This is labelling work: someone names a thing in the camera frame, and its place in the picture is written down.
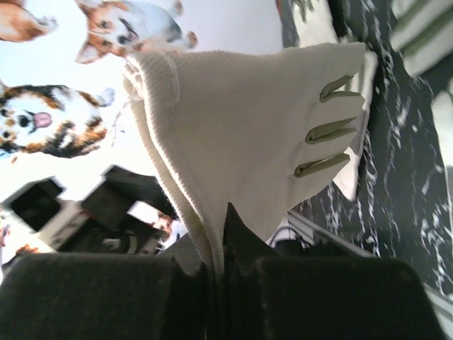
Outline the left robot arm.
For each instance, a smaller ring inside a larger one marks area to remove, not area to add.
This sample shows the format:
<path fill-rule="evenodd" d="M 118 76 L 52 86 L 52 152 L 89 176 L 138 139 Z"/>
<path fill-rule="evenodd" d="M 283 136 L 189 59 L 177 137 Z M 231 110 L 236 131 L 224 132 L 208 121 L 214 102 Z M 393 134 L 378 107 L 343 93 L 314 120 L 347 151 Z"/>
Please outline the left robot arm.
<path fill-rule="evenodd" d="M 153 176 L 119 166 L 81 200 L 49 177 L 23 185 L 1 201 L 1 257 L 32 253 L 158 254 L 185 228 Z"/>

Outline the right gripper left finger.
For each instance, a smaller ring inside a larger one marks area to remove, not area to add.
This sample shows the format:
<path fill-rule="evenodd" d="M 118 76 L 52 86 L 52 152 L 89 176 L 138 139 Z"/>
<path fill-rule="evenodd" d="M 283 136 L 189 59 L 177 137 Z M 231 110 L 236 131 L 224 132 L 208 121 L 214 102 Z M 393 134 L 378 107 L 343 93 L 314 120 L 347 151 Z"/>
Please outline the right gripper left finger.
<path fill-rule="evenodd" d="M 165 256 L 30 254 L 1 284 L 1 338 L 203 339 L 205 288 Z"/>

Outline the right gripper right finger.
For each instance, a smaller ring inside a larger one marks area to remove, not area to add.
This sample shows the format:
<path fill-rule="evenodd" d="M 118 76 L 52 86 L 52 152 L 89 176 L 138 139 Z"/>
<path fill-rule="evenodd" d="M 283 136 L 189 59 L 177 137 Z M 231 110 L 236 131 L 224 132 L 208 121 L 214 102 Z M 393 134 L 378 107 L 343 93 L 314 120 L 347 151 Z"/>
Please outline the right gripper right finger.
<path fill-rule="evenodd" d="M 233 205 L 224 224 L 228 339 L 443 339 L 410 266 L 395 259 L 283 256 Z"/>

